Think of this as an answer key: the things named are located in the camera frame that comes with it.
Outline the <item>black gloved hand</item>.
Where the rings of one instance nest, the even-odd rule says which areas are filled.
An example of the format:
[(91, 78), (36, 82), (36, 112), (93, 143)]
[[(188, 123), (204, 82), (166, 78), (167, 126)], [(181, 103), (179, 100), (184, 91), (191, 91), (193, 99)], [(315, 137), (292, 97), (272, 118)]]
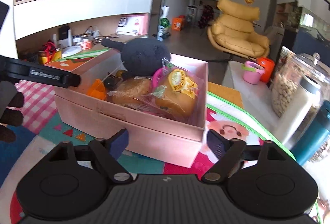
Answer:
[(10, 130), (7, 125), (18, 127), (23, 122), (23, 114), (19, 110), (12, 110), (13, 108), (21, 108), (24, 105), (24, 95), (21, 92), (17, 92), (11, 99), (8, 106), (5, 108), (3, 115), (1, 116), (1, 135), (0, 140), (5, 143), (13, 143), (16, 140), (15, 133)]

